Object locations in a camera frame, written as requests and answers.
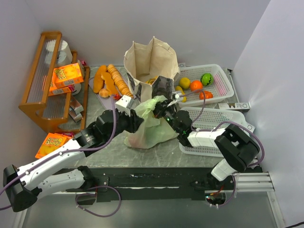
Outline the green plastic grocery bag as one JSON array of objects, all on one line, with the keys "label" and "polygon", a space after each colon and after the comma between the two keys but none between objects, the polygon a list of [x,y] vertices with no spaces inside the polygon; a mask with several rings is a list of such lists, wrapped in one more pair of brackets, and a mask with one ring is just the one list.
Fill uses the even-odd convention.
[{"label": "green plastic grocery bag", "polygon": [[153,111],[158,102],[166,101],[163,95],[155,96],[135,107],[136,114],[144,121],[135,133],[127,133],[124,144],[128,147],[149,149],[158,143],[174,139],[178,134],[164,118],[157,119]]}]

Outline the orange gummy snack bag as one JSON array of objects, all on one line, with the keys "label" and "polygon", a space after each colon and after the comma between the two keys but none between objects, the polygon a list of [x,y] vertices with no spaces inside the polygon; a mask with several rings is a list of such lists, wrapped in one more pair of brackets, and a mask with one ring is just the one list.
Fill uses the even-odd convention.
[{"label": "orange gummy snack bag", "polygon": [[153,78],[150,78],[149,80],[146,81],[146,83],[152,85],[155,82],[156,79],[157,79],[157,76],[153,77]]}]

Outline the beige canvas tote bag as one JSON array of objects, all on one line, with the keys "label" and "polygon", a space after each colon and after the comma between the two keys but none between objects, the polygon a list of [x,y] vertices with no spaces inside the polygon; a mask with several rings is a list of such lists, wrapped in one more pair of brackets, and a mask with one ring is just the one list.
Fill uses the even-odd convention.
[{"label": "beige canvas tote bag", "polygon": [[[176,52],[168,43],[155,37],[147,45],[133,42],[123,60],[129,89],[140,103],[159,95],[171,98],[180,68]],[[146,83],[156,76],[152,85]]]}]

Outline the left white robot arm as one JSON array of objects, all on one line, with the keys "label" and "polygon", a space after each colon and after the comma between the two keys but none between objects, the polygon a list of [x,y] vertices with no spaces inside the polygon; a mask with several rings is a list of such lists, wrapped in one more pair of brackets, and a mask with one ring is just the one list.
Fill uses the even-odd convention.
[{"label": "left white robot arm", "polygon": [[134,110],[129,114],[117,109],[106,110],[87,128],[45,157],[19,168],[14,165],[6,167],[3,171],[3,192],[7,194],[9,207],[14,212],[20,212],[49,194],[71,189],[87,190],[95,186],[93,174],[86,166],[62,174],[58,171],[70,162],[106,147],[123,131],[136,132],[143,121]]}]

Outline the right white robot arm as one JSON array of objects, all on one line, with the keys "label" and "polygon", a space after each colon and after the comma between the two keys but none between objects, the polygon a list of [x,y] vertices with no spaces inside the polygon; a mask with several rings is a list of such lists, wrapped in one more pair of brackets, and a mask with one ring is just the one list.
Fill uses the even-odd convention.
[{"label": "right white robot arm", "polygon": [[258,165],[252,161],[265,150],[261,141],[245,127],[232,122],[223,121],[214,129],[199,129],[193,126],[195,122],[186,110],[176,110],[171,100],[158,102],[153,111],[155,118],[164,118],[169,126],[178,134],[177,139],[184,147],[212,147],[217,148],[223,155],[210,175],[217,181],[224,181],[228,176],[243,172],[247,167]]}]

